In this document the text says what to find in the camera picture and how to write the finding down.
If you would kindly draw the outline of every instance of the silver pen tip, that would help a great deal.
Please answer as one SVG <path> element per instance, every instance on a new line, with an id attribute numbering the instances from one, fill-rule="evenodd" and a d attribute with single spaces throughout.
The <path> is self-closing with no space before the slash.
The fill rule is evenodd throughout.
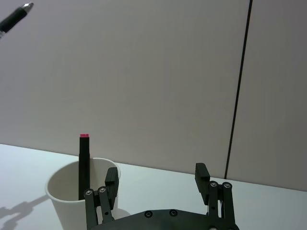
<path id="1" fill-rule="evenodd" d="M 29 13 L 30 10 L 33 8 L 33 6 L 34 6 L 34 3 L 30 2 L 30 3 L 26 3 L 25 5 L 23 5 L 22 8 L 24 9 L 24 11 Z"/>

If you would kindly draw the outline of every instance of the marker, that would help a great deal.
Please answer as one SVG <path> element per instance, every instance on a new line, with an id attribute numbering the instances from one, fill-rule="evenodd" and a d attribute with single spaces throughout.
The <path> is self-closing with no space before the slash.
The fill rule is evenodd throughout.
<path id="1" fill-rule="evenodd" d="M 84 191 L 90 188 L 90 136 L 80 134 L 79 148 L 79 200 L 84 200 Z"/>

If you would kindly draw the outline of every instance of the cup rim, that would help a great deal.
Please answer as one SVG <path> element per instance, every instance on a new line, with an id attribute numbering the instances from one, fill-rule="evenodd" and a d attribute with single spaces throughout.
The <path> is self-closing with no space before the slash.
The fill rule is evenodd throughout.
<path id="1" fill-rule="evenodd" d="M 105 161 L 109 161 L 113 164 L 116 165 L 117 167 L 117 170 L 118 170 L 118 179 L 120 179 L 120 168 L 118 166 L 117 163 L 115 163 L 114 161 L 111 161 L 109 159 L 106 159 L 106 158 L 100 158 L 100 157 L 93 157 L 91 158 L 93 160 L 105 160 Z M 78 162 L 78 161 L 74 161 L 74 162 L 71 162 L 69 164 L 66 164 L 64 165 L 63 167 L 59 168 L 58 170 L 56 170 L 47 180 L 46 184 L 45 184 L 45 192 L 47 194 L 47 196 L 51 199 L 51 200 L 54 200 L 54 201 L 57 201 L 57 202 L 61 202 L 61 203 L 66 203 L 66 204 L 78 204 L 78 203 L 82 203 L 82 202 L 85 202 L 85 200 L 60 200 L 60 199 L 57 199 L 55 198 L 53 195 L 50 194 L 50 192 L 48 191 L 48 184 L 49 184 L 49 181 L 51 180 L 51 178 L 54 176 L 55 173 L 57 173 L 59 170 L 63 169 L 64 167 L 68 166 L 68 165 L 71 165 L 71 164 L 74 164 L 75 162 Z"/>

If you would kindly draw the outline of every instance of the pink marker cap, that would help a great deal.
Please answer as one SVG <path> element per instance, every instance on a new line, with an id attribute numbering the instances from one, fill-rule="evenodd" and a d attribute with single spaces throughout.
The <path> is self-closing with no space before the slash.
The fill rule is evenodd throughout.
<path id="1" fill-rule="evenodd" d="M 88 133 L 81 133 L 81 134 L 80 134 L 80 137 L 81 137 L 81 138 L 89 138 L 90 135 L 89 135 Z"/>

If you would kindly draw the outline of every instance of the pen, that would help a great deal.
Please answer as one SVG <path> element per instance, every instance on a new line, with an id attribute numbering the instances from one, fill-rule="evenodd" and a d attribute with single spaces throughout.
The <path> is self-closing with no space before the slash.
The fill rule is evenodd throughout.
<path id="1" fill-rule="evenodd" d="M 9 32 L 21 19 L 23 19 L 32 9 L 34 3 L 30 2 L 18 7 L 7 18 L 0 22 L 0 38 Z"/>

